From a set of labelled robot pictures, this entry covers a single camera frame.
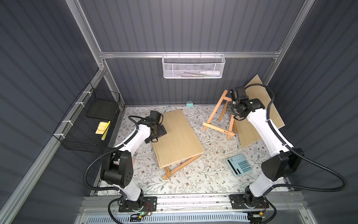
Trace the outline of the wooden easel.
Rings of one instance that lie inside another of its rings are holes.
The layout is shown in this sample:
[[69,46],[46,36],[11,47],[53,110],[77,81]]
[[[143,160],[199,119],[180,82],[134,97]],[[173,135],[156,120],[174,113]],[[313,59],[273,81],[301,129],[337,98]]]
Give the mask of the wooden easel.
[[[231,98],[229,98],[227,96],[228,94],[228,90],[224,90],[223,94],[221,95],[220,99],[218,100],[214,110],[212,111],[209,119],[207,120],[207,122],[203,122],[203,131],[206,131],[208,128],[218,131],[220,133],[223,133],[227,136],[227,140],[230,141],[232,138],[235,137],[236,134],[234,134],[231,129],[230,129],[230,119],[231,119],[231,115],[228,114],[227,109],[228,109],[228,104],[230,102],[232,102]],[[229,126],[228,129],[224,129],[221,128],[219,126],[215,126],[213,124],[211,124],[211,121],[213,120],[214,116],[218,113],[219,108],[221,107],[221,105],[223,104],[223,102],[225,103],[223,106],[223,109],[221,110],[221,113],[218,117],[218,121],[222,122],[223,118],[227,115],[229,117]]]
[[231,119],[230,119],[230,129],[234,134],[237,134],[237,126],[235,123],[235,118],[234,115],[231,115]]
[[199,157],[200,157],[200,155],[194,156],[194,157],[188,159],[187,161],[181,163],[178,167],[174,168],[173,170],[170,170],[168,166],[164,167],[166,174],[162,177],[162,179],[166,180],[166,179],[170,178],[172,175],[174,175],[179,170],[183,169],[184,167],[186,167],[188,164],[190,164],[194,160],[198,159]]

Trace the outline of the plywood board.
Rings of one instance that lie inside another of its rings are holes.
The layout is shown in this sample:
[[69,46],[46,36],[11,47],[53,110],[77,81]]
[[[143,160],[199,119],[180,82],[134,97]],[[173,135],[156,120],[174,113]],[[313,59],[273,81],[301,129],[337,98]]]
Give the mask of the plywood board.
[[246,148],[262,139],[261,134],[264,135],[264,139],[269,137],[275,137],[272,130],[267,124],[267,120],[270,119],[272,126],[279,130],[285,126],[278,110],[275,105],[270,106],[269,117],[267,117],[268,104],[271,101],[271,95],[268,90],[261,86],[262,82],[258,75],[256,75],[247,85],[246,94],[249,97],[249,101],[258,99],[264,108],[256,109],[254,112],[250,112],[248,117],[243,121],[235,120],[237,128],[238,138],[240,140],[241,148]]
[[162,125],[167,134],[153,143],[153,149],[160,168],[179,163],[205,152],[195,131],[182,110],[162,113]]

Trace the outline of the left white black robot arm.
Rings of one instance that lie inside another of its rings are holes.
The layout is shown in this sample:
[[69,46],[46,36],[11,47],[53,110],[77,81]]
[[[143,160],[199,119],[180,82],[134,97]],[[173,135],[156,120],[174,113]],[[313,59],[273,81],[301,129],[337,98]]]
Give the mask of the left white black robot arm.
[[131,115],[129,120],[135,124],[135,129],[114,147],[115,152],[103,157],[100,178],[120,192],[128,203],[141,207],[144,193],[132,180],[133,155],[142,143],[157,142],[167,132],[162,124],[164,115],[157,111],[150,111],[145,118]]

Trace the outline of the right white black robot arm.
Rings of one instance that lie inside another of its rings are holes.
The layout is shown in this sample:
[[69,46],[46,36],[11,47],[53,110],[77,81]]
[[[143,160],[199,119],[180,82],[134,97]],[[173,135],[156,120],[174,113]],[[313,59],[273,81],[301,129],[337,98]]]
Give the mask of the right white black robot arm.
[[231,89],[230,94],[230,110],[235,120],[248,120],[261,136],[270,155],[261,164],[262,173],[245,189],[244,203],[249,208],[255,208],[280,180],[297,170],[302,159],[290,152],[288,147],[293,145],[284,138],[270,118],[274,95],[268,105],[264,106],[259,99],[249,99],[244,86]]

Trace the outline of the wooden easel under boards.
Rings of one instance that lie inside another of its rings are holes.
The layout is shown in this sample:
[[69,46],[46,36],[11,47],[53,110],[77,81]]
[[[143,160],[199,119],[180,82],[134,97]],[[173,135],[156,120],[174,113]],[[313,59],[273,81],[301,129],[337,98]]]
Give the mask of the wooden easel under boards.
[[188,159],[187,161],[181,163],[178,167],[174,168],[173,170],[170,170],[168,166],[164,167],[166,174],[162,177],[162,179],[166,180],[166,179],[170,178],[172,175],[174,175],[179,170],[183,169],[184,167],[186,167],[188,164],[190,164],[194,160],[198,159],[199,157],[200,157],[200,155],[194,156],[194,157]]

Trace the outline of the white marker in basket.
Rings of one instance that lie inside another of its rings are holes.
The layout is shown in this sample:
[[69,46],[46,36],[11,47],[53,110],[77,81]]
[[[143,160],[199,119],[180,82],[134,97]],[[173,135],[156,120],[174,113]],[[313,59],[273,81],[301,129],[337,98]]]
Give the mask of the white marker in basket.
[[220,71],[201,71],[201,75],[209,77],[219,77],[221,75]]

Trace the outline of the yellow green pen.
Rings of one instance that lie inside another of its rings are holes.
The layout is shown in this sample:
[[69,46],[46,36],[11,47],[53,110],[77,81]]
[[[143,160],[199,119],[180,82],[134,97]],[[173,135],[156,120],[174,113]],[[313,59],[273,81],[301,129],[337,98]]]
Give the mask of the yellow green pen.
[[105,140],[105,138],[106,138],[106,136],[107,136],[107,133],[108,133],[108,130],[109,130],[109,127],[110,127],[110,125],[111,125],[111,122],[109,121],[109,122],[108,122],[108,124],[106,125],[106,129],[105,129],[105,131],[104,131],[104,133],[103,133],[103,135],[102,135],[102,137],[101,137],[101,140],[102,140],[102,141],[104,141],[104,140]]

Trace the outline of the yellow sticky note pad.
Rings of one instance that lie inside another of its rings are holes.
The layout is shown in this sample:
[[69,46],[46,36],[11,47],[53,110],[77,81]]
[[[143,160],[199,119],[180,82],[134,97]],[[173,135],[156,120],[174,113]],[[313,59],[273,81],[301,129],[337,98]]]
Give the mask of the yellow sticky note pad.
[[110,121],[101,121],[98,124],[96,134],[103,135],[105,133],[105,131],[107,130],[107,128],[109,127],[110,123],[111,123]]

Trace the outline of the teal calculator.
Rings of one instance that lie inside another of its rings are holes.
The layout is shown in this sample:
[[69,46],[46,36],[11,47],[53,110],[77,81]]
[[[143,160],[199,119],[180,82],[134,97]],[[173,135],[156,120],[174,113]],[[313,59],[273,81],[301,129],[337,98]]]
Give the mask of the teal calculator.
[[236,177],[245,175],[253,170],[246,157],[242,154],[227,158],[226,162]]

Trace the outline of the floral patterned table mat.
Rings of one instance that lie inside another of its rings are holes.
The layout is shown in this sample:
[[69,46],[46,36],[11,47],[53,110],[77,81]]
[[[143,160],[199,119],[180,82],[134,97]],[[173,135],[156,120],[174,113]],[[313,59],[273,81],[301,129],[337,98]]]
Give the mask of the floral patterned table mat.
[[[134,153],[133,181],[136,185],[147,195],[244,191],[261,174],[261,163],[269,158],[269,151],[263,140],[244,147],[237,136],[228,140],[224,133],[210,128],[204,131],[202,124],[209,119],[213,105],[182,106],[180,109],[205,153],[164,180],[162,177],[166,172],[159,167],[152,144],[142,143]],[[236,155],[245,156],[252,167],[249,173],[235,176],[231,171],[226,159]]]

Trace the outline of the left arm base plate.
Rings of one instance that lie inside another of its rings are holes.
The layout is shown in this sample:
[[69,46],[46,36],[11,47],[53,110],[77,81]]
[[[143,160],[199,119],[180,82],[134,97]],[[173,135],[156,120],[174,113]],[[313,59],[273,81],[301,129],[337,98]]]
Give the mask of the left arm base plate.
[[157,197],[139,197],[137,201],[120,199],[119,212],[153,212],[157,209]]

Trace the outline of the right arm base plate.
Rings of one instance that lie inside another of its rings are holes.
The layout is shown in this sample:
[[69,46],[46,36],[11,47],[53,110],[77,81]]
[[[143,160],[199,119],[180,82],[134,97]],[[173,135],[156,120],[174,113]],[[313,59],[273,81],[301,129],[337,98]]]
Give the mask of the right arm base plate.
[[270,205],[262,197],[252,197],[245,194],[231,194],[229,199],[232,209],[267,209]]

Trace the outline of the aluminium rail at front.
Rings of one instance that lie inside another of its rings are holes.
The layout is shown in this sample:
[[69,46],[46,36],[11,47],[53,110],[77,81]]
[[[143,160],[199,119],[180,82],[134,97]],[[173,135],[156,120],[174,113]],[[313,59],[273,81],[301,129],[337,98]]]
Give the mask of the aluminium rail at front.
[[[231,197],[232,193],[213,193],[213,194],[173,194],[157,195],[157,201],[151,208],[144,205],[145,211],[155,211],[157,213],[171,212],[210,212],[210,211],[229,211],[233,208],[247,210],[248,207],[243,203],[243,196],[240,199]],[[79,210],[82,213],[107,213],[109,202],[118,196],[93,196],[85,197]],[[299,210],[308,206],[303,194],[300,191],[273,191],[267,195],[267,199],[277,208],[277,210]]]

